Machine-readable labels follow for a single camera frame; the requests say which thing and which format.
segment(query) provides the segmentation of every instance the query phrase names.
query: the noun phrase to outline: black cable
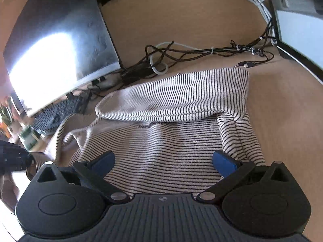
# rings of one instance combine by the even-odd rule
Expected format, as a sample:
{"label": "black cable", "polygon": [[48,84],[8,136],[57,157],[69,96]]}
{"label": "black cable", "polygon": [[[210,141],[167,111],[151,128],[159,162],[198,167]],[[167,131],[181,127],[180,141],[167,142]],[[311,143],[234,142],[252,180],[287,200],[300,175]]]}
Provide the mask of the black cable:
{"label": "black cable", "polygon": [[101,97],[101,98],[104,97],[103,95],[100,95],[100,92],[102,92],[103,90],[101,90],[101,88],[98,85],[95,85],[95,86],[99,89],[99,93],[97,93],[97,91],[94,88],[90,89],[88,86],[88,91],[90,91],[93,95],[96,96],[95,98],[91,98],[91,101],[96,100],[98,97]]}
{"label": "black cable", "polygon": [[[157,74],[150,74],[150,75],[146,75],[145,77],[143,77],[142,75],[140,75],[141,71],[143,70],[142,68],[151,68],[151,67],[156,67],[158,66],[163,59],[166,57],[172,61],[174,61],[170,66],[173,67],[174,65],[176,65],[177,63],[180,62],[188,62],[188,61],[192,61],[192,60],[197,60],[200,59],[204,56],[207,55],[218,55],[221,57],[230,57],[230,56],[234,56],[236,54],[240,54],[240,53],[244,53],[244,52],[249,52],[252,53],[253,55],[258,55],[262,58],[265,58],[265,60],[257,60],[257,61],[243,61],[238,63],[235,67],[238,66],[245,66],[245,67],[252,67],[255,65],[259,65],[259,64],[264,64],[267,63],[269,61],[271,61],[274,58],[274,54],[268,51],[264,51],[263,49],[267,46],[267,42],[270,42],[270,39],[275,39],[274,37],[270,36],[270,30],[273,28],[273,22],[272,19],[268,22],[264,32],[262,33],[261,36],[259,36],[257,39],[253,40],[252,42],[248,43],[247,45],[239,45],[236,44],[234,41],[230,42],[229,47],[221,47],[221,48],[213,48],[213,49],[201,49],[201,50],[178,50],[178,49],[174,49],[171,48],[171,46],[174,44],[174,41],[171,42],[167,47],[164,48],[157,48],[153,45],[147,45],[145,46],[145,56],[138,61],[136,64],[130,66],[129,68],[126,69],[126,71],[124,71],[122,73],[122,76],[127,76],[128,73],[131,73],[132,75],[129,74],[129,76],[127,76],[127,78],[131,78],[131,79],[145,79],[145,78],[152,78],[155,77]],[[256,46],[261,40],[264,39],[264,43],[260,48],[255,48],[254,46]],[[173,52],[173,53],[180,53],[180,57],[175,57],[169,54],[169,52]],[[157,59],[156,62],[154,62],[152,65],[150,64],[150,56],[154,55],[155,53],[160,53],[161,56]]]}
{"label": "black cable", "polygon": [[4,229],[8,232],[8,234],[12,237],[12,239],[14,240],[14,241],[16,241],[17,242],[17,240],[15,240],[15,238],[9,233],[9,231],[5,228],[5,226],[4,226],[4,224],[3,223],[1,223],[2,225],[3,225],[3,227],[4,227]]}

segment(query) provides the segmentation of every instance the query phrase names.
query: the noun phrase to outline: white cable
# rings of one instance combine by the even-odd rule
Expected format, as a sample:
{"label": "white cable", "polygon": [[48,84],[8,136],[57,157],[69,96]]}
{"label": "white cable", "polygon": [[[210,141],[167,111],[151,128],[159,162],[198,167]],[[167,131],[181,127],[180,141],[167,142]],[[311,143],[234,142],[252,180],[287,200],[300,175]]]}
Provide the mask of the white cable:
{"label": "white cable", "polygon": [[[267,9],[267,7],[264,5],[264,0],[248,0],[248,1],[253,3],[254,5],[256,5],[258,7],[261,15],[263,16],[264,20],[268,24],[270,19],[271,19],[271,13]],[[276,37],[274,28],[271,29],[271,31],[269,33],[269,36]],[[271,39],[270,41],[271,41],[272,45],[276,45],[276,40],[275,39]]]}
{"label": "white cable", "polygon": [[[163,44],[167,44],[169,45],[171,42],[162,42],[162,43],[159,43],[157,44],[155,47],[160,47],[161,45]],[[186,48],[189,48],[189,49],[192,49],[192,50],[200,50],[198,48],[194,48],[194,47],[191,47],[191,46],[188,46],[188,45],[185,45],[185,44],[182,44],[182,43],[173,43],[173,44],[176,44],[176,45],[180,45],[180,46],[183,46],[183,47],[186,47]],[[154,62],[152,61],[152,55],[149,56],[149,63],[150,63],[150,66],[151,66],[151,69],[158,75],[163,75],[163,74],[166,74],[168,72],[168,65],[166,63],[161,63],[161,64],[164,64],[165,65],[165,70],[162,71],[162,72],[159,72],[156,67],[154,66]]]}

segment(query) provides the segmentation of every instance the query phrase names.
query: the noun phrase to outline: striped fabric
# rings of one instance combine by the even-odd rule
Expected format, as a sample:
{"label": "striped fabric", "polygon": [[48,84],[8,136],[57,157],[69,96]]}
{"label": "striped fabric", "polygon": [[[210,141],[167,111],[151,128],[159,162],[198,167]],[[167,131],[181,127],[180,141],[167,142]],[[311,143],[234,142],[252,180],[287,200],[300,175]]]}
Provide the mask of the striped fabric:
{"label": "striped fabric", "polygon": [[212,154],[265,165],[246,112],[249,74],[224,68],[178,74],[108,94],[94,116],[72,115],[46,153],[59,161],[76,140],[70,165],[107,150],[116,156],[105,179],[134,193],[193,193],[220,180]]}
{"label": "striped fabric", "polygon": [[39,152],[32,152],[31,154],[32,154],[32,156],[33,156],[33,158],[34,158],[34,161],[35,161],[35,164],[36,164],[36,170],[37,170],[37,171],[41,168],[41,166],[42,166],[45,162],[47,162],[47,161],[51,161],[51,159],[50,159],[47,155],[45,155],[45,154],[43,154],[43,153],[39,153]]}

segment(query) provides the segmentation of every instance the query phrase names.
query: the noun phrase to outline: wooden desk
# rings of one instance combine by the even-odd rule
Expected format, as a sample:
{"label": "wooden desk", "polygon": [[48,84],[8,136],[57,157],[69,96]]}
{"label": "wooden desk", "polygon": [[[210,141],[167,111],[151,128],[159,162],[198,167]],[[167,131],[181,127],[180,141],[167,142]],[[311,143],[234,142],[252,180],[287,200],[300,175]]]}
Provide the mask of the wooden desk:
{"label": "wooden desk", "polygon": [[[17,8],[25,1],[5,0],[0,4],[6,5],[8,14],[0,19],[4,31],[0,37],[9,37],[20,13]],[[231,39],[237,43],[251,41],[265,28],[256,6],[246,0],[112,0],[101,11],[125,66],[138,61],[147,44],[175,40],[197,48],[227,46]],[[251,58],[205,57],[178,64],[167,76],[234,66]],[[313,242],[321,241],[323,87],[302,66],[278,54],[272,62],[249,71],[247,108],[264,157],[268,164],[284,161],[297,179],[312,206],[304,234]]]}

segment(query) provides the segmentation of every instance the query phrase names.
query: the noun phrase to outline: computer monitor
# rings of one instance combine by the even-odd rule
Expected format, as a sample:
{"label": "computer monitor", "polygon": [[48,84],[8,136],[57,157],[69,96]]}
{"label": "computer monitor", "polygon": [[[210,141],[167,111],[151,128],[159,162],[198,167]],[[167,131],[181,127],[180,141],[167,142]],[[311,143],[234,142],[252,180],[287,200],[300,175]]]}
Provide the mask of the computer monitor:
{"label": "computer monitor", "polygon": [[3,56],[28,116],[120,68],[96,0],[28,0]]}
{"label": "computer monitor", "polygon": [[323,0],[269,0],[281,56],[293,58],[323,82]]}

